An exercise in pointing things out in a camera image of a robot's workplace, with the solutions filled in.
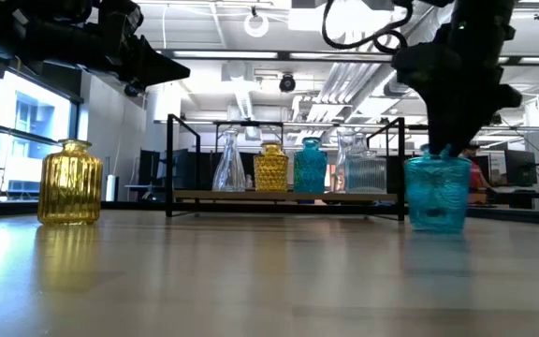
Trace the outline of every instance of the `wooden table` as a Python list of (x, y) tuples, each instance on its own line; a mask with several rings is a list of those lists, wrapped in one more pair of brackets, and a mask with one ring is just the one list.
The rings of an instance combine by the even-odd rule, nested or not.
[(539, 227), (333, 216), (0, 218), (0, 336), (539, 336)]

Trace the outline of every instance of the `clear glass vase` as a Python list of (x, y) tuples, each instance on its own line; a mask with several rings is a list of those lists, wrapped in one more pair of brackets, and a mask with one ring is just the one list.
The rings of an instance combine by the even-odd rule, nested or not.
[(386, 193), (386, 159), (367, 148), (365, 135), (355, 134), (345, 165), (346, 193)]
[(471, 161), (425, 154), (404, 167), (409, 218), (416, 230), (461, 232), (469, 197)]
[(60, 140), (64, 148), (43, 159), (37, 219), (44, 225), (91, 225), (101, 211), (103, 164), (91, 143)]
[(348, 129), (338, 130), (338, 159), (336, 171), (332, 178), (332, 191), (336, 193), (346, 192), (346, 156), (353, 147), (354, 132)]
[(295, 153), (295, 192), (324, 193), (328, 156), (319, 151), (319, 138), (303, 139), (303, 151)]
[(222, 134), (224, 137), (224, 152), (213, 175), (213, 191), (244, 192), (246, 189), (244, 168), (242, 167), (239, 147), (237, 146), (238, 135), (239, 131), (232, 128)]
[(259, 192), (286, 192), (288, 157), (280, 143), (269, 141), (261, 144), (263, 154), (255, 156), (255, 190)]

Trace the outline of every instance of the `vase neck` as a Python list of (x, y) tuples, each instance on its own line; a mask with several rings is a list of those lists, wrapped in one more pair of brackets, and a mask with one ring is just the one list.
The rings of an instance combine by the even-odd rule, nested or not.
[(303, 140), (303, 150), (319, 151), (319, 142), (317, 138), (306, 138)]
[(338, 135), (338, 148), (339, 150), (345, 150), (353, 145), (353, 135), (339, 134)]
[(236, 140), (239, 136), (237, 130), (228, 129), (224, 131), (224, 145), (228, 148), (236, 146)]
[(282, 155), (282, 150), (278, 143), (261, 144), (261, 147), (263, 148), (263, 153), (265, 155)]
[(363, 134), (355, 134), (353, 145), (357, 147), (365, 147), (365, 135)]
[(63, 151), (67, 153), (86, 153), (87, 149), (91, 146), (88, 141), (82, 141), (77, 139), (64, 139), (60, 140), (62, 143)]

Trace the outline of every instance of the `yellow glass vase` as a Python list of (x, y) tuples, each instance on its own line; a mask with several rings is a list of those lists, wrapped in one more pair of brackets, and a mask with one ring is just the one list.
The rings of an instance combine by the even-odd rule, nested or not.
[(43, 159), (37, 218), (44, 225), (91, 225), (101, 212), (103, 164), (91, 143), (60, 140), (64, 149)]
[(264, 142), (263, 154), (255, 156), (255, 190), (259, 192), (286, 192), (286, 170), (288, 157), (282, 152), (280, 143)]

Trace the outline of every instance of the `red shirt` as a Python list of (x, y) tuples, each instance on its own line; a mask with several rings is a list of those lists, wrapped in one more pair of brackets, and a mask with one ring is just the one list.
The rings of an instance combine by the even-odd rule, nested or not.
[(484, 187), (482, 185), (482, 169), (479, 168), (477, 164), (472, 162), (472, 170), (469, 178), (469, 188), (479, 189), (481, 187)]

